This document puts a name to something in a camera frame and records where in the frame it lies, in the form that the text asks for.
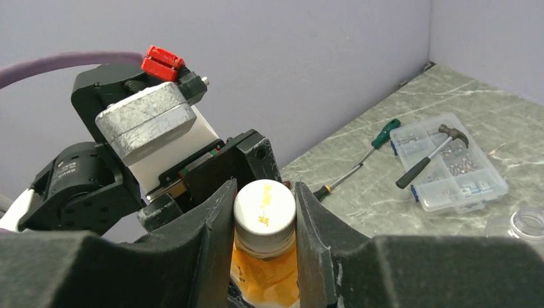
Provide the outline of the large orange blue-label bottle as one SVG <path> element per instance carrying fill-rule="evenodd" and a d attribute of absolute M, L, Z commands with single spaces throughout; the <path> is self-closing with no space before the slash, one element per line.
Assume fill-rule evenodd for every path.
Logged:
<path fill-rule="evenodd" d="M 280 255 L 264 259 L 235 243 L 228 298 L 231 307 L 299 307 L 296 241 Z"/>

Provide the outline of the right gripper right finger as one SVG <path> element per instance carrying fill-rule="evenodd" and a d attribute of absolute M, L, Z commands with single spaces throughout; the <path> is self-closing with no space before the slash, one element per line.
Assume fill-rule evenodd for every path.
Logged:
<path fill-rule="evenodd" d="M 543 259 L 508 237 L 366 237 L 294 185 L 302 307 L 542 307 Z"/>

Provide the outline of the small hammer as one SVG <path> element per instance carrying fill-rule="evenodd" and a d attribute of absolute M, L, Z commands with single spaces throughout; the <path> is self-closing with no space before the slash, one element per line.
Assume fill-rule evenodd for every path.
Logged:
<path fill-rule="evenodd" d="M 395 182 L 395 185 L 399 189 L 405 189 L 430 164 L 431 160 L 451 141 L 459 139 L 463 141 L 466 148 L 469 146 L 468 137 L 457 128 L 450 128 L 445 124 L 441 124 L 438 128 L 438 132 L 447 135 L 447 138 L 430 154 L 423 157 L 417 164 L 410 168 L 410 170 L 406 171 L 405 174 Z"/>

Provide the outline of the clear plastic tray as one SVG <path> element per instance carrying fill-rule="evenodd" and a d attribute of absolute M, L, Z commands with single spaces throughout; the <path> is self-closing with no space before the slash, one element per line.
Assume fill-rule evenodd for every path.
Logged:
<path fill-rule="evenodd" d="M 411 182 L 409 190 L 414 199 L 429 215 L 464 214 L 502 199 L 509 190 L 507 182 L 451 112 L 391 131 L 391 147 L 403 168 L 410 170 L 447 140 L 446 134 L 439 132 L 442 124 L 463 132 L 469 145 L 459 139 L 450 141 Z"/>

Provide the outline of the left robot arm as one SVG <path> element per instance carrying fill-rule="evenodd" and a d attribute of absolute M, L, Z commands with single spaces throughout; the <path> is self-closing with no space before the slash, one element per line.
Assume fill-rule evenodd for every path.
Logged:
<path fill-rule="evenodd" d="M 102 64 L 77 75 L 71 102 L 92 140 L 62 150 L 1 218 L 3 232 L 102 235 L 136 214 L 154 230 L 197 207 L 225 181 L 281 181 L 255 130 L 221 139 L 196 104 L 208 81 L 185 64 Z"/>

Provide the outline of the white large bottle cap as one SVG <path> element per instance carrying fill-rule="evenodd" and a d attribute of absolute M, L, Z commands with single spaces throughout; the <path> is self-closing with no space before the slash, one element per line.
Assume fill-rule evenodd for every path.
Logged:
<path fill-rule="evenodd" d="M 293 245 L 296 202 L 275 180 L 245 185 L 234 200 L 235 245 L 261 259 L 277 257 Z"/>

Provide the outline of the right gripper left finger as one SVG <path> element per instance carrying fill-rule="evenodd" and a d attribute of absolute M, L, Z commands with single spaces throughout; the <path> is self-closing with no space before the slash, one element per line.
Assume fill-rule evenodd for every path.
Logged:
<path fill-rule="evenodd" d="M 235 180 L 134 243 L 1 234 L 2 307 L 226 307 Z"/>

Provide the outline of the green handled screwdriver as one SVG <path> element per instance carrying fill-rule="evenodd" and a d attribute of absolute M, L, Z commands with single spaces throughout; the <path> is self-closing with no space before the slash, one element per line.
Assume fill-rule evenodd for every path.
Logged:
<path fill-rule="evenodd" d="M 343 176 L 338 178 L 335 182 L 333 182 L 330 185 L 323 185 L 321 188 L 319 188 L 317 191 L 313 192 L 314 197 L 318 199 L 318 201 L 323 201 L 327 196 L 331 194 L 331 192 L 336 189 L 339 185 L 341 185 L 345 180 L 347 180 L 349 177 L 351 177 L 355 172 L 357 172 L 364 164 L 365 160 L 376 150 L 380 149 L 385 143 L 387 143 L 390 140 L 390 133 L 392 130 L 399 128 L 401 126 L 401 122 L 399 119 L 394 118 L 390 120 L 379 132 L 379 134 L 372 140 L 371 142 L 371 148 L 359 159 L 359 161 L 349 170 L 347 173 L 345 173 Z"/>

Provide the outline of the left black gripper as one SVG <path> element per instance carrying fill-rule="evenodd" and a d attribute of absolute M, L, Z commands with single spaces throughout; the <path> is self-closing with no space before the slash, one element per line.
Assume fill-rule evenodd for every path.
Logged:
<path fill-rule="evenodd" d="M 159 185 L 148 194 L 149 205 L 137 218 L 146 231 L 153 231 L 197 207 L 231 179 L 237 180 L 238 188 L 255 180 L 282 180 L 268 138 L 249 130 L 207 144 L 159 174 Z"/>

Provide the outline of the clear plastic bottle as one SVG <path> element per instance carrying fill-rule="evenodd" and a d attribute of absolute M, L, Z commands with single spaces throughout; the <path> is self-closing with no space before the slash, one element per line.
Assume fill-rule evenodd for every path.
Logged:
<path fill-rule="evenodd" d="M 543 207 L 522 207 L 508 215 L 490 216 L 486 237 L 510 237 L 534 248 L 543 258 Z"/>

